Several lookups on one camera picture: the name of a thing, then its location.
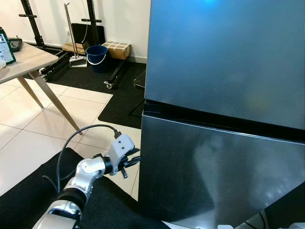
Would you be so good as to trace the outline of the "grey fridge lower door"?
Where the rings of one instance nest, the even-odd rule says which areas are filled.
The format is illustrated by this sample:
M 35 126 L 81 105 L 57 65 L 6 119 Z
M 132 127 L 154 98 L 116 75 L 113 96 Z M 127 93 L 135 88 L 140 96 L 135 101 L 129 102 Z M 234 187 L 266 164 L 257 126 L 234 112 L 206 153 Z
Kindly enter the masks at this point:
M 139 204 L 189 228 L 249 220 L 305 180 L 305 145 L 254 129 L 144 115 Z

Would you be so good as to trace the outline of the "grey fridge door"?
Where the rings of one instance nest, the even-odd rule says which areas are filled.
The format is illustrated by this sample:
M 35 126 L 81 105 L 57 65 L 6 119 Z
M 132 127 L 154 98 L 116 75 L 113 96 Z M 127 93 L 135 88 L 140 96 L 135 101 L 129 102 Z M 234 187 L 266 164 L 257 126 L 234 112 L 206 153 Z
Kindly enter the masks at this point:
M 147 100 L 305 126 L 305 0 L 151 0 Z
M 139 204 L 189 228 L 249 220 L 305 180 L 305 145 L 254 129 L 144 115 Z

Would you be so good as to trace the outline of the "grey steel fridge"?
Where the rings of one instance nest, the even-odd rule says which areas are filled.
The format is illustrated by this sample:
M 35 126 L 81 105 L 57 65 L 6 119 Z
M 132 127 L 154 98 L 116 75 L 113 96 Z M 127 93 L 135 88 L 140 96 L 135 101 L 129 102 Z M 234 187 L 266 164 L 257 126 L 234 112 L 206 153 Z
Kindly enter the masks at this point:
M 305 0 L 151 0 L 144 215 L 244 223 L 305 181 Z

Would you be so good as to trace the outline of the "grey fridge upper door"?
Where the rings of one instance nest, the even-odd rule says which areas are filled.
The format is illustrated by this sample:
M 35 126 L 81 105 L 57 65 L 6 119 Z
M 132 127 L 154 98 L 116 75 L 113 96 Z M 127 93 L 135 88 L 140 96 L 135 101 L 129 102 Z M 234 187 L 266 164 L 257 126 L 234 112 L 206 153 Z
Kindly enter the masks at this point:
M 305 126 L 305 0 L 151 0 L 147 100 Z

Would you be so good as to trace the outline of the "black floor mat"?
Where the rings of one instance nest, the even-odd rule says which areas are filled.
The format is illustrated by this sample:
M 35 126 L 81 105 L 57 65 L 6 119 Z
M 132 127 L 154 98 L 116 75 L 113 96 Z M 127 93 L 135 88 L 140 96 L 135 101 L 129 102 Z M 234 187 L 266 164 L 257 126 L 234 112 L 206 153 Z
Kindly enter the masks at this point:
M 118 84 L 113 89 L 107 89 L 103 83 L 111 76 L 111 72 L 95 73 L 90 67 L 65 67 L 49 76 L 51 83 L 112 94 L 98 120 L 140 129 L 144 90 L 134 86 L 134 79 L 145 70 L 145 63 L 125 62 L 118 74 Z

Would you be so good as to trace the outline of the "blue bucket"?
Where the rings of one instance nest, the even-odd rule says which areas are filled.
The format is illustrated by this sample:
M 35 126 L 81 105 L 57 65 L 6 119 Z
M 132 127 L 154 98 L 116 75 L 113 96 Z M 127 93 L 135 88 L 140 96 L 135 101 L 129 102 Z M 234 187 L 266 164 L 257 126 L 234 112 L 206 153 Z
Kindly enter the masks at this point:
M 106 73 L 109 70 L 111 56 L 106 46 L 97 44 L 86 49 L 87 62 L 96 73 Z

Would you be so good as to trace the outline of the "printed cardboard box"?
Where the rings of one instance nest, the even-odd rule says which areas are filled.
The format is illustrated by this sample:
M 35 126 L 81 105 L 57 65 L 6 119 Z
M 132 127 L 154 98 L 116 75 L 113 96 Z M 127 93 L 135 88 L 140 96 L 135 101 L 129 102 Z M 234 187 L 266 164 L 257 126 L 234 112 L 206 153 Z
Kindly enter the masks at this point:
M 127 60 L 131 55 L 132 46 L 129 43 L 120 43 L 120 42 L 105 42 L 102 44 L 108 48 L 111 57 L 119 60 Z

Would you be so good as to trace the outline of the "silver mop pole white base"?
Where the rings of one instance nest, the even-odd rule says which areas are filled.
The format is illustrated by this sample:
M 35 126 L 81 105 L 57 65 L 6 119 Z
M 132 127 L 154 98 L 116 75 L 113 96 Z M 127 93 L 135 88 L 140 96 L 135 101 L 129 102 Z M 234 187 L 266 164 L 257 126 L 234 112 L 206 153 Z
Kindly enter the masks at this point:
M 74 55 L 72 57 L 70 57 L 70 59 L 69 59 L 69 64 L 70 64 L 70 67 L 87 67 L 87 61 L 85 60 L 85 57 L 83 57 L 79 54 L 78 46 L 76 45 L 76 42 L 74 39 L 74 33 L 72 30 L 70 14 L 69 14 L 69 9 L 68 9 L 69 4 L 70 4 L 69 0 L 65 0 L 65 2 L 63 3 L 63 8 L 64 8 L 65 15 L 67 18 L 67 26 L 68 26 L 69 36 L 70 36 L 70 40 L 71 40 L 71 46 L 72 46 L 72 50 L 74 52 Z

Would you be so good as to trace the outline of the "low wooden box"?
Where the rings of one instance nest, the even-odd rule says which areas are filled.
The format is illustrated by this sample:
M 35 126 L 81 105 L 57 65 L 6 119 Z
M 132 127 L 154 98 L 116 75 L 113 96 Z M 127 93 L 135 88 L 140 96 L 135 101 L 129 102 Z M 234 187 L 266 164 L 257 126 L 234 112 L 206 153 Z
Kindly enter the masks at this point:
M 79 54 L 85 55 L 86 49 L 89 48 L 89 44 L 87 42 L 85 43 L 75 43 L 76 49 L 72 45 L 72 43 L 64 43 L 61 48 L 62 50 L 66 52 L 78 52 Z

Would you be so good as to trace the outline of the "black square panel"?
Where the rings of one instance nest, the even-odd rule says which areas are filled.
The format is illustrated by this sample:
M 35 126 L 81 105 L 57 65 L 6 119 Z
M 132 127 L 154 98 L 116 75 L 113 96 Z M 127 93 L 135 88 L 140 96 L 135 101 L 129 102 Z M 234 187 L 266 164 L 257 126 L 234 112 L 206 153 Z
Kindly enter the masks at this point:
M 91 24 L 80 24 L 72 22 L 71 24 L 72 32 L 74 35 L 74 41 L 76 43 L 88 43 L 94 44 L 94 33 Z M 103 44 L 106 42 L 104 26 L 99 24 L 96 25 L 96 41 L 97 44 Z

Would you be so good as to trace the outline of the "light wooden dining table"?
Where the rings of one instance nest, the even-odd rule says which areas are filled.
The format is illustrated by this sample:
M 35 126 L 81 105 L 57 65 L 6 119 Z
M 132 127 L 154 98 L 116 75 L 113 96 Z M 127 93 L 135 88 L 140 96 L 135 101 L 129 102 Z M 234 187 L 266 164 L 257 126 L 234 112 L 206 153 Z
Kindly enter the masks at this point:
M 24 44 L 15 58 L 15 63 L 0 68 L 0 125 L 23 129 L 53 105 L 75 130 L 81 129 L 82 125 L 39 73 L 39 69 L 57 63 L 59 58 L 30 44 Z

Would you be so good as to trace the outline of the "black exercise rack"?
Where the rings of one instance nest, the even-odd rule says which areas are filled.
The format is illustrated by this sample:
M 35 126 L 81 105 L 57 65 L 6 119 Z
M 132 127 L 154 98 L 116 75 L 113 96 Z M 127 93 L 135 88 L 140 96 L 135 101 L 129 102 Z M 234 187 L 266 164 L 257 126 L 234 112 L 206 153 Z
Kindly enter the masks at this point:
M 32 32 L 33 32 L 33 36 L 35 39 L 35 43 L 29 43 L 28 44 L 32 44 L 33 46 L 42 49 L 44 51 L 54 51 L 57 52 L 55 53 L 55 55 L 59 58 L 58 61 L 56 63 L 53 63 L 52 65 L 48 66 L 48 67 L 43 67 L 40 68 L 38 70 L 38 73 L 40 74 L 40 76 L 46 81 L 48 82 L 49 80 L 53 80 L 55 75 L 58 74 L 59 71 L 67 69 L 67 67 L 62 67 L 60 66 L 60 64 L 64 64 L 67 63 L 69 64 L 69 59 L 70 57 L 72 57 L 74 55 L 73 52 L 66 52 L 64 50 L 61 50 L 59 48 L 54 48 L 51 46 L 48 46 L 44 43 L 43 37 L 39 31 L 39 27 L 37 26 L 36 20 L 35 18 L 37 18 L 37 15 L 35 15 L 32 11 L 32 7 L 31 4 L 29 2 L 29 0 L 21 0 L 21 4 L 22 7 L 24 9 L 24 14 L 19 14 L 19 17 L 24 17 L 24 18 L 28 18 L 29 23 L 31 25 L 32 28 Z M 95 17 L 95 13 L 94 13 L 94 4 L 93 4 L 93 0 L 87 0 L 87 12 L 89 13 L 89 19 L 87 18 L 82 18 L 81 21 L 83 22 L 89 22 L 93 28 L 93 33 L 94 33 L 94 44 L 97 44 L 96 41 L 96 25 L 98 23 L 101 23 L 102 20 L 98 19 Z M 119 83 L 121 82 L 122 79 L 119 78 L 119 73 L 120 70 L 122 69 L 122 67 L 124 66 L 126 60 L 119 60 L 118 61 L 118 65 L 116 65 L 115 70 L 112 72 L 111 76 L 109 79 L 107 79 L 106 81 L 104 81 L 104 84 L 106 85 L 107 89 L 114 89 L 116 87 L 118 87 Z

